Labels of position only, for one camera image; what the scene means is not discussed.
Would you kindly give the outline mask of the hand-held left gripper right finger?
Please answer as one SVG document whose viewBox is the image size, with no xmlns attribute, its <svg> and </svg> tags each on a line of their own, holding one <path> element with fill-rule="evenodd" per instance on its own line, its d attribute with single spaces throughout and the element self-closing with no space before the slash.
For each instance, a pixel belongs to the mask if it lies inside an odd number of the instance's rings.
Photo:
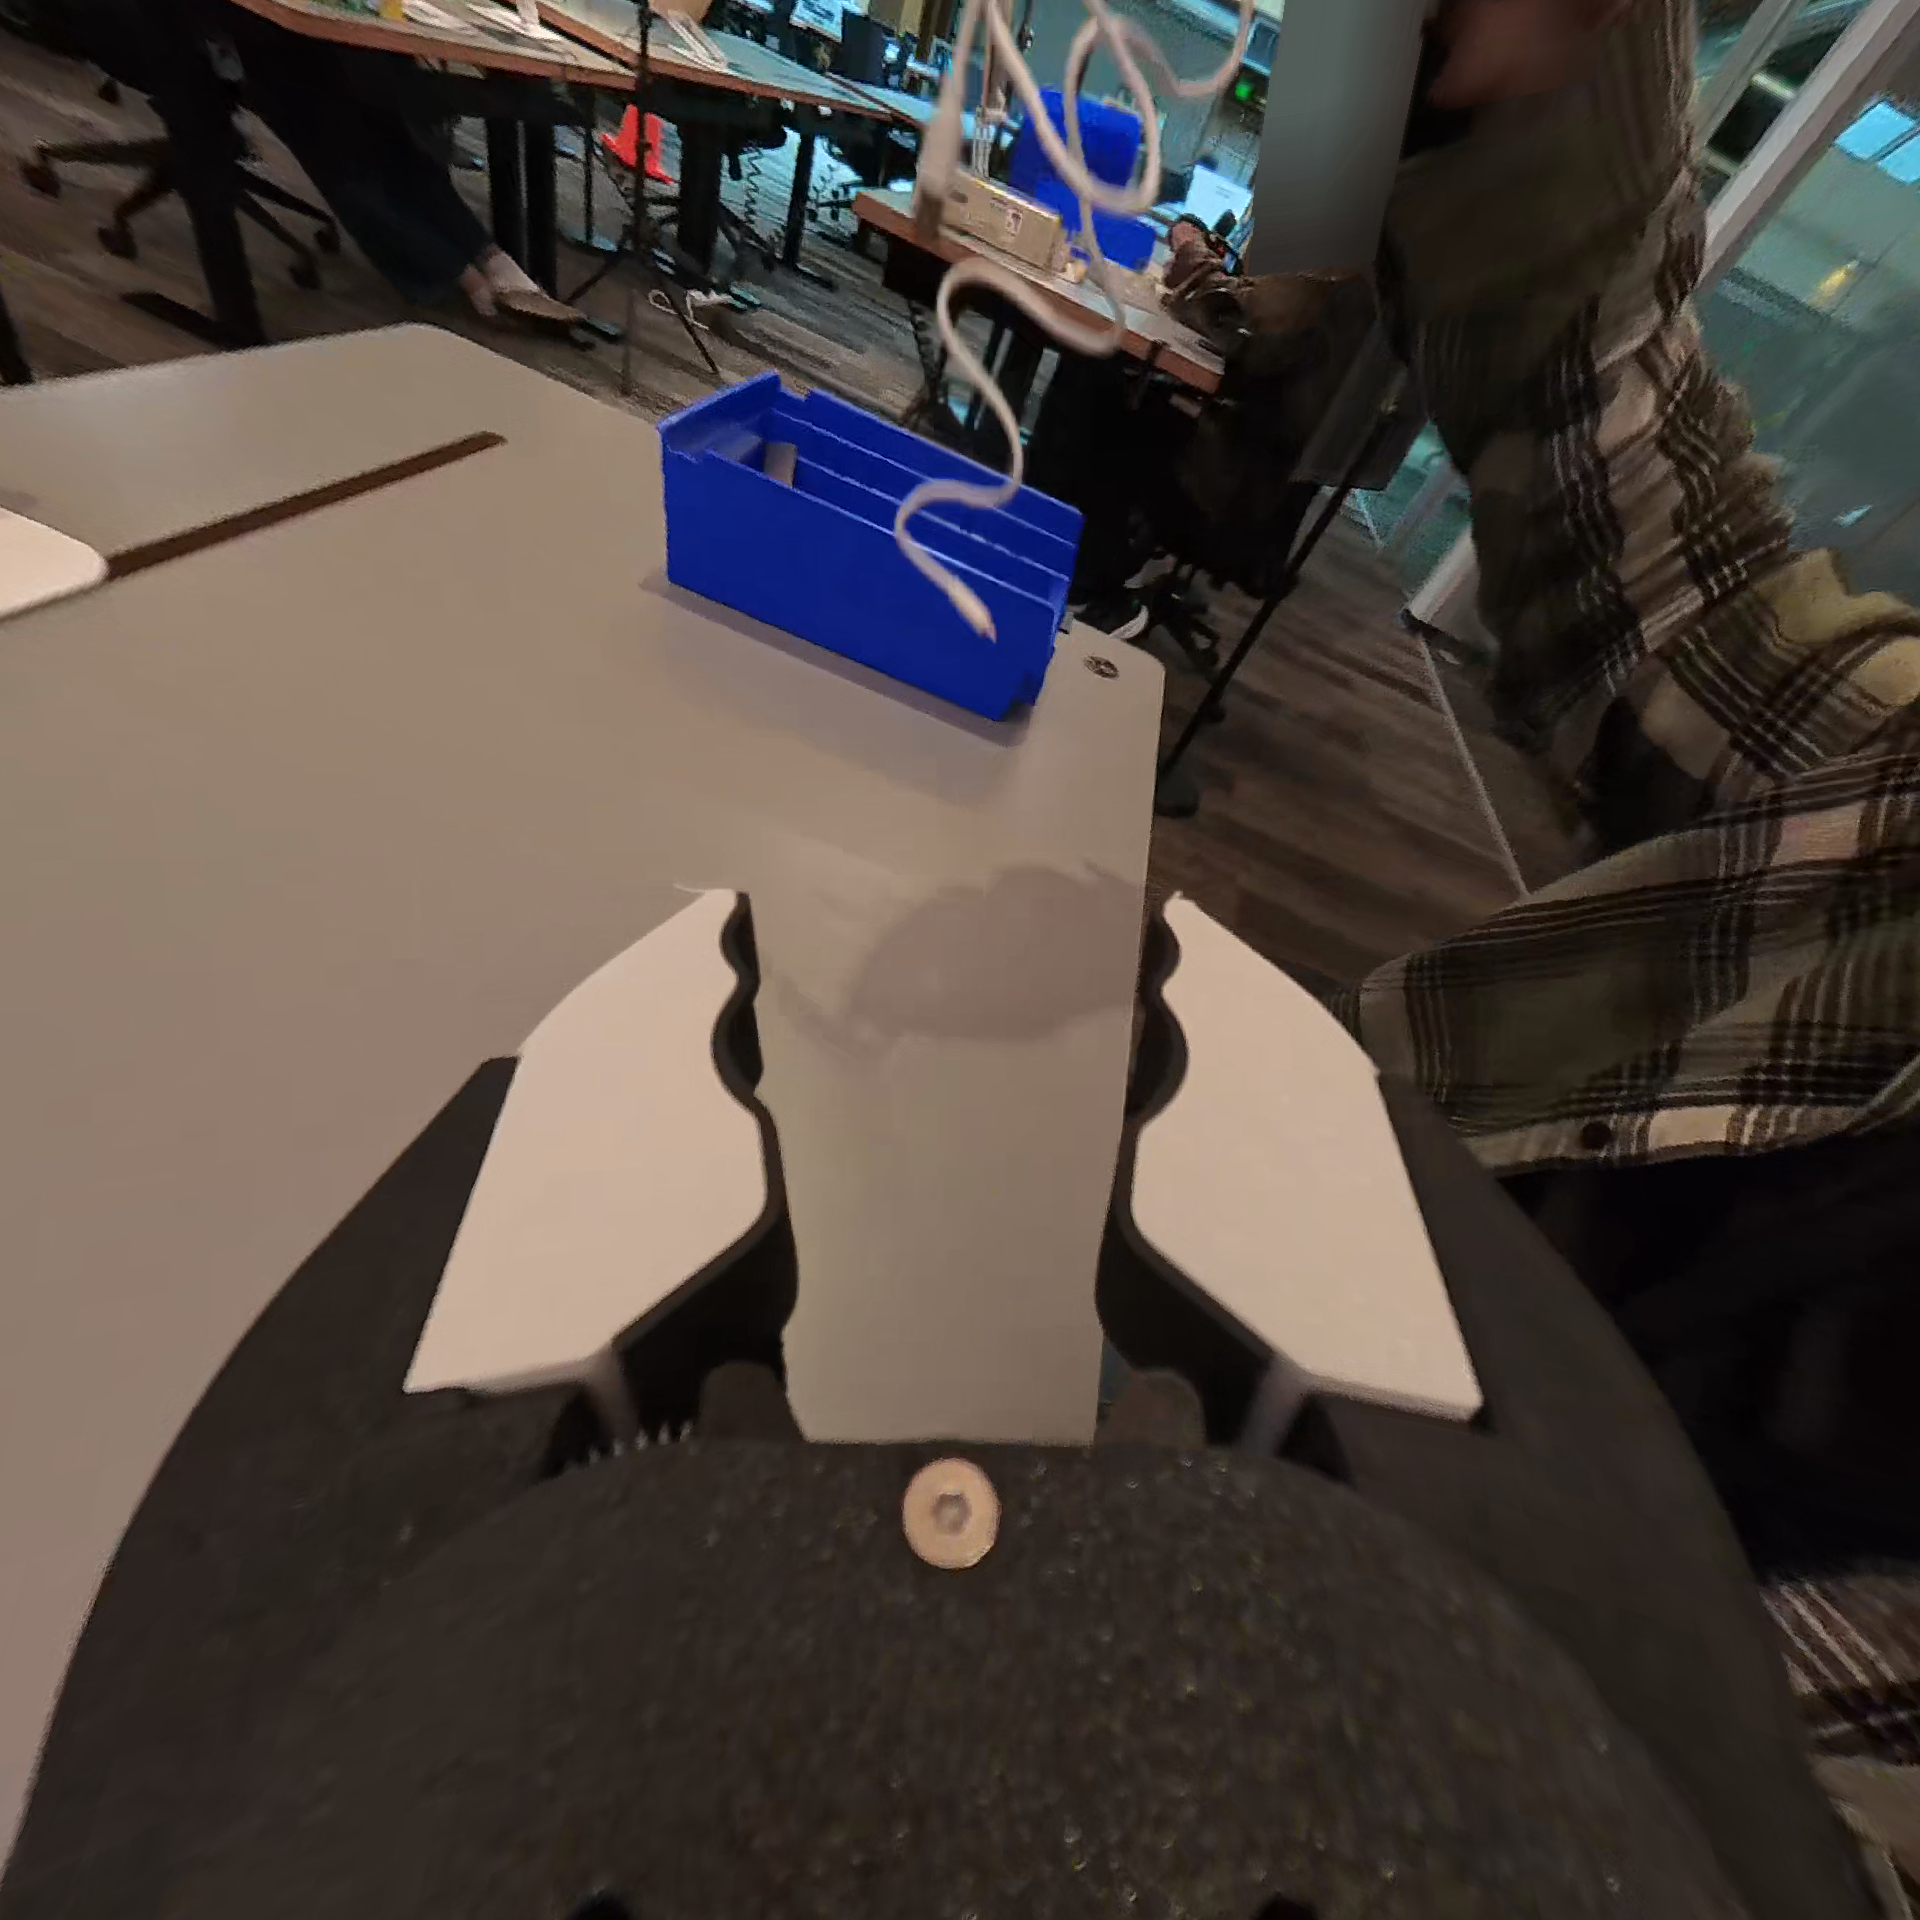
<svg viewBox="0 0 1920 1920">
<path fill-rule="evenodd" d="M 1377 1069 L 1201 906 L 1149 914 L 1094 1263 L 1126 1396 L 1281 1456 L 1337 1410 L 1476 1436 L 1486 1392 Z"/>
</svg>

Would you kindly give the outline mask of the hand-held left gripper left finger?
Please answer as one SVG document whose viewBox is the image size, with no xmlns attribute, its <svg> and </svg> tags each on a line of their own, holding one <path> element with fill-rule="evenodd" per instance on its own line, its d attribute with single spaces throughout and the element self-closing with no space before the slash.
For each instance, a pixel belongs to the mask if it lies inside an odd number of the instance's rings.
<svg viewBox="0 0 1920 1920">
<path fill-rule="evenodd" d="M 614 1443 L 784 1378 L 792 1231 L 766 1111 L 752 900 L 688 893 L 512 1059 L 401 1391 L 585 1396 Z"/>
</svg>

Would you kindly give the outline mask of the blue plastic bin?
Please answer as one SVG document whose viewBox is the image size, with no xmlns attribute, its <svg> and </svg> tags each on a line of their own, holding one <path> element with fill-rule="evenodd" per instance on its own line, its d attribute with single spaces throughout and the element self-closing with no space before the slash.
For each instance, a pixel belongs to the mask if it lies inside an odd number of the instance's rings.
<svg viewBox="0 0 1920 1920">
<path fill-rule="evenodd" d="M 901 548 L 923 484 L 997 490 L 966 455 L 829 391 L 757 376 L 659 426 L 664 576 L 984 723 L 1030 707 L 1064 625 L 1083 515 L 1033 488 L 936 499 L 910 533 L 991 616 L 977 635 Z"/>
</svg>

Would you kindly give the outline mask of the person's right forearm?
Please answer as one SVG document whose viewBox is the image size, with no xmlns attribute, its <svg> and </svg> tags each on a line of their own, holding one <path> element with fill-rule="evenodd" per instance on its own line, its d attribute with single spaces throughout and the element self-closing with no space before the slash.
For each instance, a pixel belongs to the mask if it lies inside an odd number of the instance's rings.
<svg viewBox="0 0 1920 1920">
<path fill-rule="evenodd" d="M 1387 313 L 1467 483 L 1494 711 L 1601 849 L 1807 752 L 1764 719 L 1833 561 L 1696 324 L 1691 5 L 1443 5 L 1387 203 Z"/>
</svg>

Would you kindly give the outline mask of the black tripod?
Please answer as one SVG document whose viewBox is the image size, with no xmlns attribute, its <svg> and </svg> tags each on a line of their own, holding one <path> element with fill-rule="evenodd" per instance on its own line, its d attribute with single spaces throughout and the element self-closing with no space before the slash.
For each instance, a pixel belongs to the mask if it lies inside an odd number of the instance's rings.
<svg viewBox="0 0 1920 1920">
<path fill-rule="evenodd" d="M 630 61 L 630 106 L 640 108 L 640 112 L 648 112 L 651 106 L 651 27 L 653 27 L 653 12 L 651 5 L 638 2 L 635 5 L 635 34 L 638 47 Z M 635 275 L 632 285 L 627 292 L 627 317 L 623 322 L 614 324 L 609 320 L 595 320 L 585 316 L 588 295 L 595 292 L 607 277 L 614 272 L 620 263 L 628 260 Z M 638 292 L 648 292 L 655 285 L 677 284 L 684 288 L 693 288 L 688 279 L 688 269 L 681 268 L 678 258 L 664 247 L 664 231 L 655 218 L 655 208 L 648 201 L 648 188 L 645 183 L 630 183 L 628 194 L 628 210 L 627 224 L 620 237 L 613 244 L 613 251 L 600 258 L 600 263 L 569 292 L 565 295 L 566 307 L 575 309 L 577 327 L 585 329 L 589 336 L 603 343 L 616 343 L 622 348 L 622 370 L 620 370 L 620 391 L 622 395 L 632 395 L 632 348 L 635 348 L 635 313 L 638 313 Z M 717 389 L 723 384 L 723 370 L 708 348 L 708 327 L 685 327 L 678 324 L 688 346 L 699 354 L 708 383 Z"/>
<path fill-rule="evenodd" d="M 1297 490 L 1308 490 L 1295 512 L 1279 517 L 1279 554 L 1262 575 L 1259 601 L 1231 641 L 1227 653 L 1206 666 L 1206 687 L 1193 713 L 1163 751 L 1157 770 L 1155 811 L 1160 821 L 1183 824 L 1199 804 L 1199 786 L 1188 756 L 1199 735 L 1222 720 L 1227 695 L 1252 656 L 1276 612 L 1297 591 L 1308 563 L 1326 539 L 1331 527 L 1355 495 L 1380 491 L 1398 471 L 1411 444 L 1423 427 L 1423 415 L 1413 395 L 1413 380 L 1398 363 L 1384 373 L 1355 373 L 1355 393 L 1364 400 L 1358 426 L 1324 421 L 1324 432 L 1303 455 Z"/>
</svg>

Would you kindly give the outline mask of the wooden-edged desk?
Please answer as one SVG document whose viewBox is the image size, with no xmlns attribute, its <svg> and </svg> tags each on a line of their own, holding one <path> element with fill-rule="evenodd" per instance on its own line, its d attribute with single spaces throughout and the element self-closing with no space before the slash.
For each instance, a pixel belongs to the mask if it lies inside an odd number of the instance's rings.
<svg viewBox="0 0 1920 1920">
<path fill-rule="evenodd" d="M 953 231 L 923 234 L 910 207 L 910 194 L 892 188 L 859 188 L 853 199 L 854 236 L 859 242 L 884 244 L 881 284 L 915 305 L 929 305 L 936 279 L 955 260 L 987 258 L 1008 277 L 1030 285 L 1048 312 L 1070 316 L 1081 327 L 1104 322 L 1109 309 L 1100 288 L 1062 272 L 1045 272 L 980 247 L 972 236 Z M 1220 354 L 1188 324 L 1177 322 L 1148 288 L 1143 295 L 1119 295 L 1119 351 L 1191 393 L 1213 395 L 1224 367 Z"/>
</svg>

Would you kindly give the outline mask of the cardboard box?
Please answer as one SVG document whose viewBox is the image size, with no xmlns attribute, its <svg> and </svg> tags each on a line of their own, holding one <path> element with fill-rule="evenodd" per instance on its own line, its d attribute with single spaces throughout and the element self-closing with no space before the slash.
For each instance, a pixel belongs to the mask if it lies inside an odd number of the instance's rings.
<svg viewBox="0 0 1920 1920">
<path fill-rule="evenodd" d="M 1057 272 L 1068 256 L 1068 227 L 1055 207 L 983 177 L 955 175 L 940 191 L 940 219 L 944 234 L 1033 272 Z"/>
</svg>

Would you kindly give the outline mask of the blue storage crate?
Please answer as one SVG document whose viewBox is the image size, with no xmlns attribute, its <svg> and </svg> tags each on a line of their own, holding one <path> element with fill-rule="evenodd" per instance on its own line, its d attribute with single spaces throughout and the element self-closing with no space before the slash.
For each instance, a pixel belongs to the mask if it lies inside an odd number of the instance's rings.
<svg viewBox="0 0 1920 1920">
<path fill-rule="evenodd" d="M 1113 188 L 1124 188 L 1135 177 L 1143 151 L 1143 125 L 1135 112 L 1110 103 L 1078 96 L 1078 138 L 1087 175 Z M 1045 153 L 1039 132 L 1030 117 L 1022 119 L 1005 162 L 1005 186 L 1027 201 L 1053 210 L 1062 221 L 1070 250 L 1085 253 L 1085 224 L 1078 203 L 1055 162 Z M 1113 265 L 1126 272 L 1143 272 L 1159 242 L 1159 231 L 1144 218 L 1119 218 L 1092 208 L 1096 244 Z"/>
</svg>

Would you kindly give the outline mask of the black office chair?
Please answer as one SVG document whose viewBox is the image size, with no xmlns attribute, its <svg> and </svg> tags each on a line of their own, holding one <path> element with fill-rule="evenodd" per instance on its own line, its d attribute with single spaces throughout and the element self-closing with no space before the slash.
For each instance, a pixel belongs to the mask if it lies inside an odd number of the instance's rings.
<svg viewBox="0 0 1920 1920">
<path fill-rule="evenodd" d="M 96 224 L 99 247 L 118 260 L 139 258 L 136 221 L 161 203 L 179 203 L 195 234 L 208 312 L 167 295 L 125 295 L 156 320 L 214 346 L 261 340 L 256 285 L 241 224 L 265 234 L 284 253 L 287 279 L 315 295 L 321 258 L 343 250 L 332 216 L 273 186 L 254 169 L 241 121 L 246 84 L 204 5 L 4 5 L 12 33 L 86 68 L 105 106 L 139 98 L 156 124 L 147 136 L 40 139 L 15 160 L 20 183 L 60 201 L 73 172 L 120 172 L 131 191 Z"/>
</svg>

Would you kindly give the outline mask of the long grey desk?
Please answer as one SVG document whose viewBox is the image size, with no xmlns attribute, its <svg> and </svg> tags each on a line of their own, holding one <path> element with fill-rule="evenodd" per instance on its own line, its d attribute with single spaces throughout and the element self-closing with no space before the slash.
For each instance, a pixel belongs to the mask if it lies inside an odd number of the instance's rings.
<svg viewBox="0 0 1920 1920">
<path fill-rule="evenodd" d="M 685 13 L 635 5 L 620 27 L 609 5 L 534 5 L 540 33 L 505 5 L 321 5 L 241 2 L 241 12 L 308 41 L 353 47 L 428 66 L 435 81 L 468 89 L 483 79 L 548 84 L 572 103 L 628 96 L 678 130 L 675 240 L 632 237 L 664 277 L 701 300 L 745 303 L 712 279 L 712 242 L 723 231 L 719 181 L 727 147 L 774 128 L 799 132 L 799 157 L 779 237 L 755 240 L 774 268 L 799 269 L 812 155 L 829 124 L 869 124 L 879 138 L 921 125 L 915 101 L 815 74 L 752 39 L 708 34 Z"/>
</svg>

